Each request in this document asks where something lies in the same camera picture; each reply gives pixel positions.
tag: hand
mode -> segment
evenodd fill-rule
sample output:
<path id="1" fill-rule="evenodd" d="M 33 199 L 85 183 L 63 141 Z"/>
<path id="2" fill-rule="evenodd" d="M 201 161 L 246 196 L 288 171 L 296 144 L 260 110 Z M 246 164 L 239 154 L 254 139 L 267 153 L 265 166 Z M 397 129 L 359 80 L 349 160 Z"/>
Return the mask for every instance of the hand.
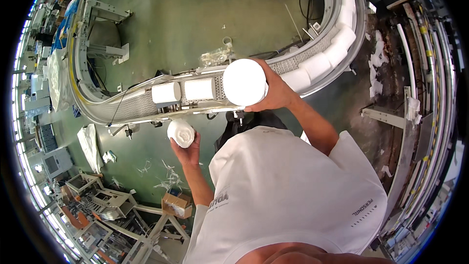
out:
<path id="1" fill-rule="evenodd" d="M 262 111 L 266 109 L 277 109 L 282 107 L 289 107 L 290 104 L 299 98 L 298 94 L 295 93 L 287 83 L 280 78 L 280 76 L 274 72 L 265 60 L 255 59 L 255 62 L 260 64 L 266 75 L 267 84 L 269 90 L 267 96 L 259 103 L 247 106 L 244 111 Z"/>
<path id="2" fill-rule="evenodd" d="M 195 132 L 194 141 L 188 148 L 180 147 L 176 141 L 171 138 L 171 148 L 173 148 L 174 153 L 183 167 L 188 165 L 199 166 L 200 133 Z"/>

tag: white pipe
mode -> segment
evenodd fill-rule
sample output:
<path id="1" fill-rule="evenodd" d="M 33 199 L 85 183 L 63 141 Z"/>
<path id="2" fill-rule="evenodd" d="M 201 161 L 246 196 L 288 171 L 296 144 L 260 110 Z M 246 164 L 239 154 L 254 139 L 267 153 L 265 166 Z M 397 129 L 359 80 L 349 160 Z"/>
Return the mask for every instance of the white pipe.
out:
<path id="1" fill-rule="evenodd" d="M 406 35 L 402 29 L 401 24 L 397 24 L 397 30 L 399 31 L 399 36 L 401 36 L 402 44 L 404 44 L 404 50 L 406 52 L 407 64 L 409 67 L 410 75 L 410 95 L 412 98 L 417 99 L 417 89 L 415 88 L 415 75 L 414 75 L 414 66 L 412 64 L 412 58 L 410 57 L 409 45 L 407 44 Z"/>

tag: white t-shirt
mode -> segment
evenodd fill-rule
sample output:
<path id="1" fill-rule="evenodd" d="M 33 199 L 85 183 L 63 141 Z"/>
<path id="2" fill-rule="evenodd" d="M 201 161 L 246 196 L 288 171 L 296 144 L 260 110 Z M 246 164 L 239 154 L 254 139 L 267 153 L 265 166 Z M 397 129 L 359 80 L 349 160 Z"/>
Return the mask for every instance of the white t-shirt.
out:
<path id="1" fill-rule="evenodd" d="M 234 264 L 281 242 L 361 254 L 386 210 L 377 174 L 346 131 L 327 157 L 288 130 L 257 126 L 229 139 L 209 169 L 215 199 L 196 207 L 185 264 Z"/>

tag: white plastic bag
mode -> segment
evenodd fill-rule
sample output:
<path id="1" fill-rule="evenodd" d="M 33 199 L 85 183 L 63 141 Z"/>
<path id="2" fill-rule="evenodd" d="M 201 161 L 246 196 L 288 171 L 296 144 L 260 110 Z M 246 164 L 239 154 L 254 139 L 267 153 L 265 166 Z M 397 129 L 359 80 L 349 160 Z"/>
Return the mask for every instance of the white plastic bag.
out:
<path id="1" fill-rule="evenodd" d="M 68 59 L 62 60 L 65 53 L 65 49 L 55 49 L 47 58 L 47 78 L 54 111 L 66 110 L 75 102 L 68 80 Z"/>
<path id="2" fill-rule="evenodd" d="M 80 141 L 80 145 L 91 169 L 94 173 L 101 173 L 101 167 L 103 167 L 104 164 L 97 150 L 96 126 L 94 124 L 84 126 L 76 135 L 78 136 L 78 140 Z"/>

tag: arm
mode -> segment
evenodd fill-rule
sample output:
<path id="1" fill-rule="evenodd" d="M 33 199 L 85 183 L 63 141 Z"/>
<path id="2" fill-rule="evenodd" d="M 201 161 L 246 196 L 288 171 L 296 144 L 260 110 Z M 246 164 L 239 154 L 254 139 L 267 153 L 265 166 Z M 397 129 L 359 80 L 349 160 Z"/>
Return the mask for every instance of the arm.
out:
<path id="1" fill-rule="evenodd" d="M 214 194 L 203 177 L 199 166 L 200 133 L 196 132 L 196 138 L 188 148 L 179 147 L 173 138 L 171 138 L 171 148 L 173 148 L 182 165 L 182 170 L 194 198 L 194 204 L 196 206 L 199 204 L 208 206 L 213 200 Z"/>
<path id="2" fill-rule="evenodd" d="M 339 135 L 337 135 L 334 127 L 304 102 L 295 91 L 291 90 L 265 61 L 260 59 L 254 60 L 261 65 L 266 74 L 269 91 L 261 102 L 246 107 L 244 111 L 288 108 L 300 122 L 311 145 L 325 155 L 329 155 L 339 140 Z"/>

